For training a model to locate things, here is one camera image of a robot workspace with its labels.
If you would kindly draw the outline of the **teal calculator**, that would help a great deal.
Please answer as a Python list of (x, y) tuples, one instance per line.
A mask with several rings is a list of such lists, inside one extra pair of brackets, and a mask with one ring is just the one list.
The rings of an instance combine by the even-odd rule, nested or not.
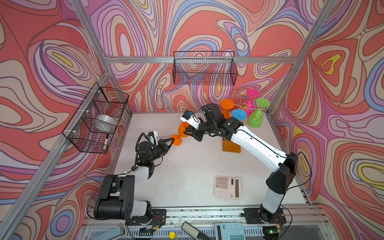
[(241, 223), (216, 223), (216, 240), (245, 240), (245, 230)]

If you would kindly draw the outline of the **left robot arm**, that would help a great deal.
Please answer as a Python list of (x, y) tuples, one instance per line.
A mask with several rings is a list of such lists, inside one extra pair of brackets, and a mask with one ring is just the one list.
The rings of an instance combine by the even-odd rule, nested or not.
[(176, 137), (157, 139), (156, 132), (141, 133), (135, 145), (135, 162), (130, 171), (105, 176), (94, 205), (93, 219), (132, 220), (146, 225), (155, 218), (149, 201), (135, 200), (135, 187), (152, 177), (157, 165), (163, 160)]

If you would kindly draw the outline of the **orange wine glass rear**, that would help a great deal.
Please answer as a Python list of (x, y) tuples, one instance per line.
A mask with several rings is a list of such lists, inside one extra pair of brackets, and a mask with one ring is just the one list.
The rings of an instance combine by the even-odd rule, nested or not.
[(221, 101), (221, 107), (223, 108), (221, 113), (223, 114), (225, 119), (228, 119), (230, 117), (229, 110), (231, 110), (234, 106), (235, 104), (232, 100), (224, 99)]

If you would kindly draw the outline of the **orange wine glass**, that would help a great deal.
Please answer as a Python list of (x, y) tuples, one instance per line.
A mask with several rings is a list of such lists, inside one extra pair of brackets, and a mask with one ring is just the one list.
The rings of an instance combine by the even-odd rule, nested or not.
[(234, 106), (235, 104), (232, 100), (224, 99), (221, 101), (221, 107), (223, 108), (221, 113), (223, 114), (225, 119), (228, 119), (230, 117), (229, 110), (231, 110)]
[(178, 133), (171, 136), (174, 139), (173, 145), (180, 146), (183, 142), (183, 138), (187, 138), (188, 135), (184, 134), (184, 131), (189, 127), (188, 123), (182, 122), (178, 128)]

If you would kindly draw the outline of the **magenta wine glass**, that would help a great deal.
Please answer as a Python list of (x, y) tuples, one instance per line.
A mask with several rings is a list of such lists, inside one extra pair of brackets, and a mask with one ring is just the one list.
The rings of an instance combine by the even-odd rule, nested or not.
[(254, 89), (248, 89), (246, 94), (249, 96), (249, 99), (245, 102), (245, 112), (249, 116), (255, 110), (254, 100), (260, 96), (260, 92)]

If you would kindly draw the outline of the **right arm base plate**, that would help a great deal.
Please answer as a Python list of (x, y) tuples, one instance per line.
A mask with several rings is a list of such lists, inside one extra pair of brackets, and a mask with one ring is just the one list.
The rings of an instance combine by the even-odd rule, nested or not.
[(245, 208), (241, 216), (246, 219), (247, 224), (284, 225), (287, 223), (282, 208), (278, 208), (274, 214), (260, 208)]

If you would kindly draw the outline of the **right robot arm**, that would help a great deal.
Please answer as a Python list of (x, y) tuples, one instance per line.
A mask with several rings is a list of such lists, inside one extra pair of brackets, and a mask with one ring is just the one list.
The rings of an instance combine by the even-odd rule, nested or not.
[(199, 142), (204, 135), (222, 137), (241, 146), (268, 167), (271, 174), (266, 180), (268, 190), (260, 205), (259, 215), (262, 222), (271, 223), (296, 176), (298, 156), (276, 149), (251, 132), (240, 120), (234, 117), (226, 119), (217, 104), (204, 105), (201, 109), (204, 120), (192, 111), (184, 111), (181, 121), (189, 124), (184, 134)]

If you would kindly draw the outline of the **green wine glass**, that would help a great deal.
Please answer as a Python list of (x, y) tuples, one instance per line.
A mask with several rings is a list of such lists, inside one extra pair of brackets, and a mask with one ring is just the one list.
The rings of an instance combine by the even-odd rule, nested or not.
[(264, 120), (263, 110), (268, 108), (271, 103), (266, 99), (256, 100), (257, 108), (249, 115), (248, 125), (252, 128), (259, 128)]

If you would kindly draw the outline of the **gold wire rack wooden base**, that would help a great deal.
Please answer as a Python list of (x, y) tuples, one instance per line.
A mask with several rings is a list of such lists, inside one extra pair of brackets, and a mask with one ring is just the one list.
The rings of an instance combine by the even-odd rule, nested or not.
[[(250, 120), (256, 120), (256, 122), (261, 123), (262, 116), (260, 114), (256, 114), (255, 117), (252, 117), (252, 112), (254, 111), (261, 112), (261, 109), (255, 107), (255, 104), (254, 104), (254, 100), (260, 96), (259, 91), (248, 89), (246, 90), (246, 95), (249, 97), (249, 99), (244, 103), (235, 104), (230, 99), (224, 99), (220, 102), (220, 106), (223, 108), (221, 113), (224, 115), (225, 119), (228, 119), (229, 117), (233, 117), (239, 121), (250, 119)], [(241, 146), (233, 142), (223, 140), (222, 151), (227, 153), (239, 154), (241, 153)]]

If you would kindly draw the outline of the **silver tape roll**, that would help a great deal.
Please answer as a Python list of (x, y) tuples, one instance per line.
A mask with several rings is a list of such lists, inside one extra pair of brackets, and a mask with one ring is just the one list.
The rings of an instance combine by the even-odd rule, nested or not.
[(116, 126), (118, 124), (113, 117), (104, 114), (96, 116), (96, 119), (113, 126)]

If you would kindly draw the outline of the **pink calculator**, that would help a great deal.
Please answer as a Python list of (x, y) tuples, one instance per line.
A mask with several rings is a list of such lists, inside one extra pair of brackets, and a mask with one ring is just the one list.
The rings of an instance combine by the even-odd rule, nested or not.
[(229, 200), (240, 200), (241, 193), (241, 178), (215, 176), (214, 197)]

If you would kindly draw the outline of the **orange wine glass front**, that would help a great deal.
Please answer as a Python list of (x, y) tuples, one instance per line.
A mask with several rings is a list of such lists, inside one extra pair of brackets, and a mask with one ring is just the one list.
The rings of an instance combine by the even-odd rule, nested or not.
[(182, 122), (178, 128), (178, 133), (171, 136), (174, 139), (173, 145), (180, 146), (183, 142), (183, 138), (187, 138), (188, 135), (184, 134), (184, 131), (189, 127), (188, 123)]

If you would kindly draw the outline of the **marker pen in basket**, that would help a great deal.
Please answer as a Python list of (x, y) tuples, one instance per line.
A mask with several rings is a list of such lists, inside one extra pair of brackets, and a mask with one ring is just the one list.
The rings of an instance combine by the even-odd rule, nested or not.
[(106, 135), (104, 145), (103, 145), (103, 151), (106, 152), (108, 148), (108, 141), (109, 141), (109, 134)]

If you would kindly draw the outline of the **blue wine glass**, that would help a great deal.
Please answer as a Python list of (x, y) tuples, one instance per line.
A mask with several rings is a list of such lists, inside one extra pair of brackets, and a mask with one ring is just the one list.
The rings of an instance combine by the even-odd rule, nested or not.
[(241, 109), (236, 109), (232, 111), (232, 117), (236, 118), (239, 121), (243, 121), (248, 117), (248, 115), (245, 111)]

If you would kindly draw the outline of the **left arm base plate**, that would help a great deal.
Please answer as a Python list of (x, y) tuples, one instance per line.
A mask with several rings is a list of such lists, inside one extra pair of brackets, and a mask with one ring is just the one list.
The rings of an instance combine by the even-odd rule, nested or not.
[(131, 217), (126, 220), (125, 225), (143, 227), (161, 227), (166, 223), (166, 209), (152, 209), (141, 217)]

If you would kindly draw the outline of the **yellow small ball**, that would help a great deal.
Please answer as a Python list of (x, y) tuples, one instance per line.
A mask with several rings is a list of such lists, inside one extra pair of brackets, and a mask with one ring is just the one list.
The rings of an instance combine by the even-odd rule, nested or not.
[(174, 232), (170, 232), (170, 234), (169, 234), (169, 238), (170, 238), (171, 240), (175, 239), (175, 238), (176, 238), (176, 234), (175, 234)]

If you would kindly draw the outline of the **black phone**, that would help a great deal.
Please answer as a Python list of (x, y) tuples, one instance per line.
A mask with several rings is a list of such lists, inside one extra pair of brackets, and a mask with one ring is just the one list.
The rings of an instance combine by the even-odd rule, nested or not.
[(188, 222), (183, 223), (182, 230), (184, 232), (186, 232), (194, 240), (211, 240), (210, 237), (208, 237), (203, 232), (199, 231), (197, 228), (195, 228), (194, 226), (192, 226)]

